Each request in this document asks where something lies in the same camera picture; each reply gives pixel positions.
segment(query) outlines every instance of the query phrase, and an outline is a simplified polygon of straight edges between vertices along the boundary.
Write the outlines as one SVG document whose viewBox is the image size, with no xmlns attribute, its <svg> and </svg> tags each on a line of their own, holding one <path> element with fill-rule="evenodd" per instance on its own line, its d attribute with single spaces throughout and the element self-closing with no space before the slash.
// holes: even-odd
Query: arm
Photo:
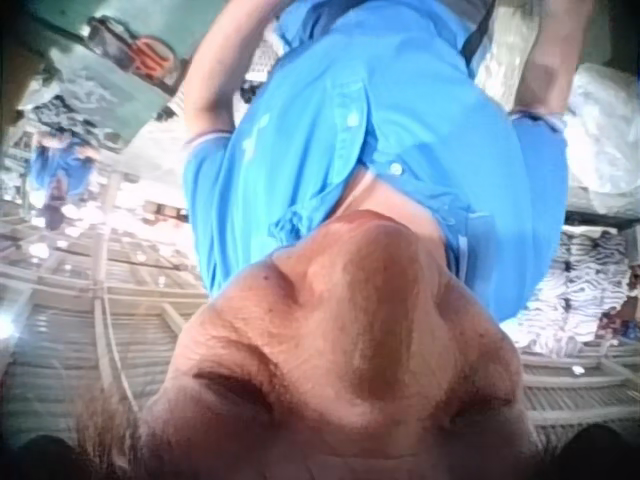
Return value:
<svg viewBox="0 0 640 480">
<path fill-rule="evenodd" d="M 65 133 L 63 135 L 51 135 L 44 132 L 36 132 L 33 136 L 33 148 L 64 148 L 69 145 L 71 135 Z"/>
<path fill-rule="evenodd" d="M 594 0 L 544 0 L 514 110 L 564 114 L 593 6 Z"/>
<path fill-rule="evenodd" d="M 232 99 L 267 25 L 290 0 L 231 0 L 196 52 L 185 79 L 185 120 L 193 136 L 234 129 Z"/>
</svg>

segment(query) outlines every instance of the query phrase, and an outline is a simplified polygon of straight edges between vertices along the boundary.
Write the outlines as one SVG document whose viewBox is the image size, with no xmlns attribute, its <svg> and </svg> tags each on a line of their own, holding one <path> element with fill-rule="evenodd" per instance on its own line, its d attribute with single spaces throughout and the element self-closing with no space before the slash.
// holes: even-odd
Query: white bag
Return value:
<svg viewBox="0 0 640 480">
<path fill-rule="evenodd" d="M 565 119 L 569 168 L 584 186 L 613 194 L 640 186 L 640 98 L 633 76 L 582 65 Z"/>
</svg>

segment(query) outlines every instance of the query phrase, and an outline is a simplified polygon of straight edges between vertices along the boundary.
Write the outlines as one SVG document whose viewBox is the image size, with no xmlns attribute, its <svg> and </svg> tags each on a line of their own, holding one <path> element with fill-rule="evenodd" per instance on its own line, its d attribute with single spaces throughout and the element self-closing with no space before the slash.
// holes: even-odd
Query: ceiling light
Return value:
<svg viewBox="0 0 640 480">
<path fill-rule="evenodd" d="M 35 227 L 44 228 L 44 225 L 45 225 L 44 217 L 32 217 L 31 218 L 31 225 L 33 225 Z"/>
<path fill-rule="evenodd" d="M 104 222 L 104 212 L 96 206 L 86 206 L 80 210 L 80 216 L 87 224 Z"/>
<path fill-rule="evenodd" d="M 75 205 L 67 203 L 64 207 L 61 208 L 61 210 L 62 213 L 64 213 L 64 216 L 67 218 L 70 218 L 72 220 L 77 220 L 78 218 L 80 218 L 80 210 L 78 210 L 78 207 L 76 207 Z"/>
<path fill-rule="evenodd" d="M 158 251 L 163 257 L 170 257 L 173 255 L 174 249 L 167 245 L 160 245 L 160 247 L 158 247 Z"/>
<path fill-rule="evenodd" d="M 47 192 L 44 190 L 33 190 L 29 192 L 29 201 L 31 202 L 31 205 L 36 208 L 42 208 L 46 200 Z"/>
<path fill-rule="evenodd" d="M 64 229 L 64 233 L 73 238 L 78 238 L 82 234 L 82 229 L 78 227 L 67 227 Z"/>
<path fill-rule="evenodd" d="M 5 315 L 0 316 L 0 340 L 9 338 L 16 333 L 16 329 L 11 323 L 11 319 Z"/>
<path fill-rule="evenodd" d="M 49 258 L 49 247 L 46 243 L 34 243 L 29 247 L 29 253 L 36 258 Z"/>
</svg>

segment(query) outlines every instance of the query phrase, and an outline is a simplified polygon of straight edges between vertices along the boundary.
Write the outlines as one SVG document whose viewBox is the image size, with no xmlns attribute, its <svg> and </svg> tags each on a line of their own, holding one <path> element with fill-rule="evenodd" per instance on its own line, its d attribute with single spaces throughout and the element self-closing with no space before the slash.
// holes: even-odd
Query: hand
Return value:
<svg viewBox="0 0 640 480">
<path fill-rule="evenodd" d="M 92 147 L 91 145 L 82 145 L 76 148 L 76 154 L 79 157 L 90 158 L 92 160 L 100 159 L 100 151 L 97 148 Z"/>
</svg>

